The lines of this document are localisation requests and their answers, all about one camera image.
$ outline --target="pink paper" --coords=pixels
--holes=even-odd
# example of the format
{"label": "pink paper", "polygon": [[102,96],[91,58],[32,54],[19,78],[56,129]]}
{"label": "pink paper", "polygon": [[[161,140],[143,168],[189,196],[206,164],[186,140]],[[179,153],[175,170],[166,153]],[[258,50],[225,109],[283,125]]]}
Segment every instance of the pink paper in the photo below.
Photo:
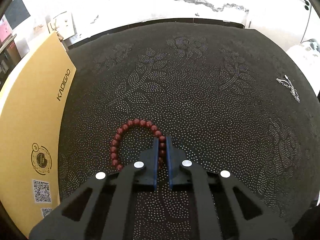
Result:
{"label": "pink paper", "polygon": [[4,21],[0,24],[0,41],[3,42],[10,34],[12,34],[12,29],[8,21]]}

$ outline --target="white sticker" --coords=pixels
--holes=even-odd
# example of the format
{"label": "white sticker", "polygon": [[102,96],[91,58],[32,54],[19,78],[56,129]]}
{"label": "white sticker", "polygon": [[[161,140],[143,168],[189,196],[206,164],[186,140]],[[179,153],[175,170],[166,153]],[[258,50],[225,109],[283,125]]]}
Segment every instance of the white sticker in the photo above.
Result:
{"label": "white sticker", "polygon": [[42,213],[43,218],[44,218],[46,215],[48,215],[51,211],[52,211],[52,208],[42,208],[42,209],[41,209],[41,213]]}
{"label": "white sticker", "polygon": [[33,194],[36,203],[51,203],[49,182],[33,179]]}

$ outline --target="white dot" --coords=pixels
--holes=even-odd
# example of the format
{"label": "white dot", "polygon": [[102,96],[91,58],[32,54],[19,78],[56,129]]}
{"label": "white dot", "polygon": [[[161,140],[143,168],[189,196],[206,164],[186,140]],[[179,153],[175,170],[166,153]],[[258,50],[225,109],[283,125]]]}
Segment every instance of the white dot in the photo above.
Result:
{"label": "white dot", "polygon": [[230,177],[230,172],[229,171],[221,171],[220,175],[221,175],[221,177],[229,178]]}
{"label": "white dot", "polygon": [[143,162],[135,162],[133,166],[135,166],[136,168],[142,168],[144,165]]}
{"label": "white dot", "polygon": [[106,177],[106,174],[104,172],[98,172],[96,174],[96,179],[104,179]]}
{"label": "white dot", "polygon": [[189,161],[189,160],[184,160],[184,161],[182,162],[182,165],[185,166],[185,167],[190,167],[190,166],[192,165],[192,162]]}

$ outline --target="black dotted fabric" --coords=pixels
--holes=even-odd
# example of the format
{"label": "black dotted fabric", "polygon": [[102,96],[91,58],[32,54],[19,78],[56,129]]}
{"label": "black dotted fabric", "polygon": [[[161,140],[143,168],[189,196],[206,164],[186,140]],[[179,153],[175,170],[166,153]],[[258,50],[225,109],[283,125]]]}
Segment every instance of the black dotted fabric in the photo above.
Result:
{"label": "black dotted fabric", "polygon": [[[115,172],[116,129],[152,121],[206,170],[228,170],[293,226],[319,187],[320,105],[294,62],[255,30],[161,23],[109,34],[69,52],[77,71],[59,140],[60,198],[99,171]],[[300,103],[276,78],[287,75]],[[119,148],[124,165],[150,148],[134,128]],[[171,192],[165,169],[156,193],[137,200],[134,239],[191,239],[190,196]]]}

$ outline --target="triangular cutout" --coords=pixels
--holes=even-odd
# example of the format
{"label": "triangular cutout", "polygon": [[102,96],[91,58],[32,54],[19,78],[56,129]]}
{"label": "triangular cutout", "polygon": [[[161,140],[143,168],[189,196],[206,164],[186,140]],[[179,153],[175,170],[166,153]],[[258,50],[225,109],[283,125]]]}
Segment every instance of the triangular cutout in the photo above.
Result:
{"label": "triangular cutout", "polygon": [[233,187],[233,192],[237,198],[244,219],[250,220],[262,215],[261,209],[248,198],[239,188]]}
{"label": "triangular cutout", "polygon": [[73,221],[80,221],[91,194],[92,188],[87,188],[62,211],[62,215]]}

